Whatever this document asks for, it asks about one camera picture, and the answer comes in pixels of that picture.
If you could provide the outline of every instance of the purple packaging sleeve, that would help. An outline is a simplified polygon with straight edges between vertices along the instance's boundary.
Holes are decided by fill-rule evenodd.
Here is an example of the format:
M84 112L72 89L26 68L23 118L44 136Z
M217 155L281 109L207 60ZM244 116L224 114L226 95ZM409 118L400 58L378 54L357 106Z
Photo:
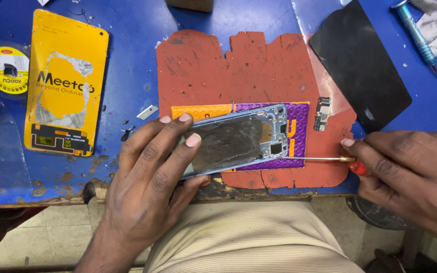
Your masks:
M307 142L308 102L281 102L288 115L288 154L286 157L304 157ZM275 103L236 104L236 111L272 105ZM275 159L235 169L235 171L259 171L304 168L303 159Z

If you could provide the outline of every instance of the solder wire spool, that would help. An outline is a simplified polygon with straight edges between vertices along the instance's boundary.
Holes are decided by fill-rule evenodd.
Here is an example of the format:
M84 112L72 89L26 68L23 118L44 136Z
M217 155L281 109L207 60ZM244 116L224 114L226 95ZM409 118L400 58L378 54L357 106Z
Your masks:
M30 47L0 41L0 96L26 100L30 71Z

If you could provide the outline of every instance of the screwdriver shaft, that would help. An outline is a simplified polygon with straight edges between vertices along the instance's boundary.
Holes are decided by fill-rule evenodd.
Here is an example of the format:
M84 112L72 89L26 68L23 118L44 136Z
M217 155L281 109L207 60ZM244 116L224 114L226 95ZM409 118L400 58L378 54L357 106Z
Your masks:
M341 157L283 157L289 159L304 159L304 160L333 160L340 162L354 162L357 160L355 156L341 156Z

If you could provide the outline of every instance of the blue table surface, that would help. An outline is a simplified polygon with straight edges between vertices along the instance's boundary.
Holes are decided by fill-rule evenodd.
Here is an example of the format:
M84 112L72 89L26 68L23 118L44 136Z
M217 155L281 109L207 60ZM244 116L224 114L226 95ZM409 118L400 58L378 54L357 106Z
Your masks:
M437 131L437 80L423 64L407 32L389 9L392 1L360 2L413 100L411 106L383 131ZM100 26L111 34L102 98L106 111L101 112L95 142L95 156L108 155L109 160L101 157L104 160L96 166L91 162L93 158L76 157L75 161L68 161L65 155L34 152L17 146L23 141L26 108L19 101L0 98L0 122L4 124L4 130L0 128L0 141L6 144L0 145L0 204L15 204L18 200L44 201L70 193L67 191L78 193L91 179L88 174L92 173L89 171L92 166L95 166L93 178L110 182L109 174L118 167L110 163L119 154L122 144L120 129L128 129L131 125L142 126L145 121L136 118L136 115L148 103L158 104L155 46L173 32L195 29L214 34L223 43L222 51L225 53L230 49L229 37L239 31L264 32L268 43L283 33L312 34L327 15L343 7L342 3L346 4L342 0L215 0L213 12L207 14L167 7L162 0L50 1L44 9ZM36 0L1 1L0 40L29 45L33 11L38 8L42 7ZM82 11L84 15L75 15ZM415 20L422 15L412 8L411 11ZM156 112L149 119L157 117ZM124 120L129 120L129 123L122 125ZM358 124L354 124L352 132L356 138L365 135ZM67 179L62 177L69 178L70 173L73 177L63 181ZM32 194L34 189L41 189L32 184L33 180L43 182L46 188L44 194L41 194L42 191ZM356 193L357 187L358 177L350 173L336 187L280 188L273 193L316 191L318 194L342 194Z

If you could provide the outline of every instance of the red screwdriver handle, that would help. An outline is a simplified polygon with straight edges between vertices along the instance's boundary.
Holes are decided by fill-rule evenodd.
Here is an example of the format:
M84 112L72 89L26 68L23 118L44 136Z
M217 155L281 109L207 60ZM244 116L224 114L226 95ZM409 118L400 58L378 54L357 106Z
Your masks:
M367 168L360 162L360 161L354 161L349 162L348 167L350 170L352 170L354 173L360 176L366 176L366 177L375 177Z

